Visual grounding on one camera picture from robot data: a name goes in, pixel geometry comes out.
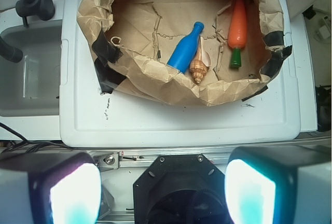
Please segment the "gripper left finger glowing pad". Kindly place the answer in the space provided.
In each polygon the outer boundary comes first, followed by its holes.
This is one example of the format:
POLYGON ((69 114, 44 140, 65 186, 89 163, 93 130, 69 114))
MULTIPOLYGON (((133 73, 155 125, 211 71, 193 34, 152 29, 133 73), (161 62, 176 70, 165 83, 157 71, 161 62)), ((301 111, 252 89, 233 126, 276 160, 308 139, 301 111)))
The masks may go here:
POLYGON ((96 223, 101 195, 85 152, 1 154, 1 223, 96 223))

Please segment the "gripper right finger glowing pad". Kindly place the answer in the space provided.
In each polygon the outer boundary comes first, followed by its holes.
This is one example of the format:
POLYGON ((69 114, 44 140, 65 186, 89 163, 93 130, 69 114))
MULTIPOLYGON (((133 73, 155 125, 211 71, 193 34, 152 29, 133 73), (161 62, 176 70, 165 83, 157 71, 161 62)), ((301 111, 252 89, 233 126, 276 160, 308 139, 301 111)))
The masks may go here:
POLYGON ((234 223, 331 223, 331 148, 237 147, 225 197, 234 223))

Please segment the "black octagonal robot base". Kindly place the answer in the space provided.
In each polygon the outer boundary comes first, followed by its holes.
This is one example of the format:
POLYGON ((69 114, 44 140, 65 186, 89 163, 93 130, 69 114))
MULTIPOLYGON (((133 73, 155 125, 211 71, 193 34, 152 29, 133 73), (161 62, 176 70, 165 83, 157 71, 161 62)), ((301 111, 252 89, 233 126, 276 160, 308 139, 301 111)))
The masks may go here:
POLYGON ((135 223, 232 223, 225 175, 203 154, 159 156, 133 183, 135 223))

